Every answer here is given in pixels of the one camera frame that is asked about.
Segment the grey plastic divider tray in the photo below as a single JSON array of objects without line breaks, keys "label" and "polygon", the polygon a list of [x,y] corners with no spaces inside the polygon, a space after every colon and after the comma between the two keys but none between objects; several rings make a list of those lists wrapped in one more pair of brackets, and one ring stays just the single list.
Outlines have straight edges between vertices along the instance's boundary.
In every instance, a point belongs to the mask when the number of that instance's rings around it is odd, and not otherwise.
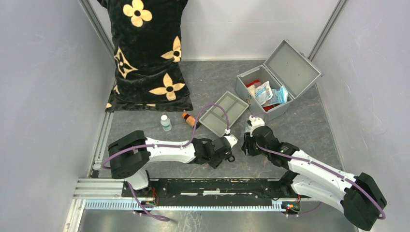
[{"label": "grey plastic divider tray", "polygon": [[215,104],[224,109],[228,120],[221,108],[212,105],[200,117],[199,122],[217,136],[223,136],[227,129],[227,122],[230,128],[249,107],[245,101],[229,91],[225,92]]}]

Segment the amber pill bottle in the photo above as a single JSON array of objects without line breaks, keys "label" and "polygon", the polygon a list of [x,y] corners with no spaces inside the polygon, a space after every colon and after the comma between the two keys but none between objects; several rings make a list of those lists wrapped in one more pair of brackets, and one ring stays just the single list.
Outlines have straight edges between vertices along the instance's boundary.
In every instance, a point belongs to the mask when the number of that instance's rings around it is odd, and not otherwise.
[{"label": "amber pill bottle", "polygon": [[193,129],[197,129],[198,127],[200,127],[200,123],[197,122],[196,118],[190,114],[188,114],[187,112],[183,112],[182,113],[182,117],[185,120],[185,122],[191,126]]}]

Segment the white wipes packet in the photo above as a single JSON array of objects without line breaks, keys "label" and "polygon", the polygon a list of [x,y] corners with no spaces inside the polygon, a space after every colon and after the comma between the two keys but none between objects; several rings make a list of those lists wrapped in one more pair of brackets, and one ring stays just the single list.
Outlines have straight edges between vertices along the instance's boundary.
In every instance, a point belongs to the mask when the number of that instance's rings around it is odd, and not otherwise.
[{"label": "white wipes packet", "polygon": [[262,85],[255,88],[254,98],[259,105],[264,105],[272,97],[273,92],[269,81],[266,81]]}]

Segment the red first aid pouch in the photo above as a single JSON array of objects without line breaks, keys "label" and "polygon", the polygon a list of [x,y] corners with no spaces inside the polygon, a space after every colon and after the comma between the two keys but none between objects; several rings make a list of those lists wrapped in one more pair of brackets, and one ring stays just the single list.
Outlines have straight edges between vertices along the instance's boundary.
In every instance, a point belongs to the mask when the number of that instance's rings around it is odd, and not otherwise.
[{"label": "red first aid pouch", "polygon": [[[259,80],[255,80],[255,81],[253,81],[253,82],[247,84],[246,87],[248,87],[248,86],[250,86],[250,85],[253,85],[253,84],[256,84],[257,87],[259,87],[259,86],[262,85]],[[275,108],[275,107],[277,107],[277,106],[279,106],[278,103],[277,103],[277,104],[273,104],[273,105],[265,105],[265,106],[263,106],[263,109],[267,112],[267,111],[269,111],[269,110],[271,110],[271,109],[273,109],[273,108]]]}]

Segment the white plastic bottle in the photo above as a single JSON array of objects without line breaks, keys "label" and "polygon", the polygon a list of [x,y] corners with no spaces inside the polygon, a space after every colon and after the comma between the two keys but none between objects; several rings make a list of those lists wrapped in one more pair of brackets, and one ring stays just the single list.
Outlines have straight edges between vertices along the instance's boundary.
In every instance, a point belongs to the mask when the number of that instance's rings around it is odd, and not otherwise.
[{"label": "white plastic bottle", "polygon": [[162,115],[160,124],[164,131],[170,131],[172,129],[171,120],[167,115]]}]

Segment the silver metal case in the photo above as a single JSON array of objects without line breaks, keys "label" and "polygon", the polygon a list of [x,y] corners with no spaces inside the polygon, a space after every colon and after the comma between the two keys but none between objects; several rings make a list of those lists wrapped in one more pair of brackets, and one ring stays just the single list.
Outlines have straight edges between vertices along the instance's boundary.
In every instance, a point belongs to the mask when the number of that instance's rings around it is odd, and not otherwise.
[{"label": "silver metal case", "polygon": [[[284,39],[262,65],[237,76],[235,91],[248,103],[253,115],[267,114],[265,122],[268,122],[284,114],[293,101],[309,90],[322,76],[323,73],[301,51]],[[255,81],[262,84],[268,82],[272,89],[286,88],[287,102],[266,111],[247,88],[248,84]]]}]

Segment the black handled scissors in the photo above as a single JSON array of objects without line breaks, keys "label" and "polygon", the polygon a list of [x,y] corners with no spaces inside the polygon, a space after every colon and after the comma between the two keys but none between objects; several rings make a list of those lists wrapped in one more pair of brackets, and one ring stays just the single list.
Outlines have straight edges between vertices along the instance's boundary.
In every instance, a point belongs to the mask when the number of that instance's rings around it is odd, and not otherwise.
[{"label": "black handled scissors", "polygon": [[228,161],[228,162],[234,162],[235,161],[235,156],[232,155],[232,156],[226,158],[225,160]]}]

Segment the blue gauze packet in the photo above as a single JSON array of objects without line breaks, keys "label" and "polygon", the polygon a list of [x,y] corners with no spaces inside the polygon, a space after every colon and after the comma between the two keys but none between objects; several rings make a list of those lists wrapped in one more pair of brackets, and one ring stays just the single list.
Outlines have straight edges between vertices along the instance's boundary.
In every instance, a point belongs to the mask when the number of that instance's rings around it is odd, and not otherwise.
[{"label": "blue gauze packet", "polygon": [[266,101],[264,107],[276,104],[284,104],[288,101],[289,92],[287,91],[285,86],[281,86],[279,89],[273,89],[272,94],[272,98]]}]

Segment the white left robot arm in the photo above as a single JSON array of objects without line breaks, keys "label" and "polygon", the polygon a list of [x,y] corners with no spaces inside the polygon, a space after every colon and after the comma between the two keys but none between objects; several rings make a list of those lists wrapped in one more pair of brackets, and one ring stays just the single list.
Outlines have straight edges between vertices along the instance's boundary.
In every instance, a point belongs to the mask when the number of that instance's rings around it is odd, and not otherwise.
[{"label": "white left robot arm", "polygon": [[207,164],[216,169],[224,160],[234,161],[232,148],[238,139],[234,135],[224,135],[215,140],[192,138],[188,141],[160,141],[146,137],[142,130],[136,130],[108,147],[109,157],[101,164],[111,171],[113,179],[123,179],[130,183],[140,197],[152,191],[148,163],[173,161],[184,164]]}]

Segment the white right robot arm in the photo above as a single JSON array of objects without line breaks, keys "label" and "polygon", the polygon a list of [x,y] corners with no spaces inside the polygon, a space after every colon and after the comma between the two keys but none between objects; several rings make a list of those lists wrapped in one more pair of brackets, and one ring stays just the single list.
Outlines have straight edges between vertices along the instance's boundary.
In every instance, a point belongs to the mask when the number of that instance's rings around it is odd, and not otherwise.
[{"label": "white right robot arm", "polygon": [[355,175],[329,166],[295,145],[280,142],[268,126],[247,126],[243,138],[246,155],[264,155],[273,165],[286,169],[279,184],[283,196],[316,199],[364,231],[370,231],[377,220],[386,219],[387,200],[369,174]]}]

